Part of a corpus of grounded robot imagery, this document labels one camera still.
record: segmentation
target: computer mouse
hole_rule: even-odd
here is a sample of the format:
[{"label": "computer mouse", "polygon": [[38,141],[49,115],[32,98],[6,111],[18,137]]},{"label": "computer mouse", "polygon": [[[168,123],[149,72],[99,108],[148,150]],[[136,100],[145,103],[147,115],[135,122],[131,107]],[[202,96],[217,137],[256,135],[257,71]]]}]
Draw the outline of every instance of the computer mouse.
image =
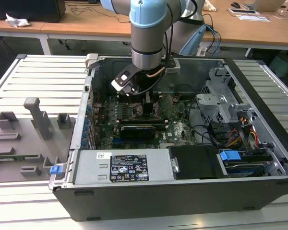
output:
[{"label": "computer mouse", "polygon": [[231,4],[231,6],[232,6],[232,7],[235,7],[235,8],[240,8],[240,4],[237,3],[237,2],[233,2],[233,3]]}]

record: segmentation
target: blue drive latch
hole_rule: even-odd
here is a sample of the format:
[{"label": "blue drive latch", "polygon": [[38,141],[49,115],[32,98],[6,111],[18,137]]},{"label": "blue drive latch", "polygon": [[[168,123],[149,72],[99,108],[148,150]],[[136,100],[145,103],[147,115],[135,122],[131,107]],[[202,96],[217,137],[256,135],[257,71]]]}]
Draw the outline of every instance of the blue drive latch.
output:
[{"label": "blue drive latch", "polygon": [[224,150],[220,153],[221,159],[223,161],[240,161],[241,156],[238,151],[235,150]]},{"label": "blue drive latch", "polygon": [[63,174],[63,166],[53,165],[50,168],[50,175],[62,175],[62,174]]}]

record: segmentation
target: open computer chassis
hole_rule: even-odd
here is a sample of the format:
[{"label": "open computer chassis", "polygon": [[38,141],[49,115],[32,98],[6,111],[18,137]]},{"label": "open computer chassis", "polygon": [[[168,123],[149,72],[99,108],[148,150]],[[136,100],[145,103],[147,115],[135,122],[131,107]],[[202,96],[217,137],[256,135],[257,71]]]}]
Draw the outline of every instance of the open computer chassis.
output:
[{"label": "open computer chassis", "polygon": [[130,61],[88,62],[69,157],[49,183],[72,219],[256,210],[288,194],[288,133],[233,60],[175,59],[139,98],[110,85]]}]

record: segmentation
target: laptop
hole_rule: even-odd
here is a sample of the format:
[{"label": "laptop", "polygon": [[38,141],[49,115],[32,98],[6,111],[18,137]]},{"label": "laptop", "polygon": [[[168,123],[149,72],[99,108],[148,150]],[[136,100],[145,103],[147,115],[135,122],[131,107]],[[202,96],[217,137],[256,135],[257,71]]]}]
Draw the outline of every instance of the laptop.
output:
[{"label": "laptop", "polygon": [[286,0],[256,0],[253,4],[242,4],[248,10],[276,12]]}]

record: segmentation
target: warning label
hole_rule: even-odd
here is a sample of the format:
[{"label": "warning label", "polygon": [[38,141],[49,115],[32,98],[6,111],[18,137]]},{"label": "warning label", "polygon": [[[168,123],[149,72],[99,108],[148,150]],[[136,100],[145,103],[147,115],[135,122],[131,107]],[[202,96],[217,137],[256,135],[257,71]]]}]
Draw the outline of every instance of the warning label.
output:
[{"label": "warning label", "polygon": [[110,180],[149,181],[146,155],[111,156]]}]

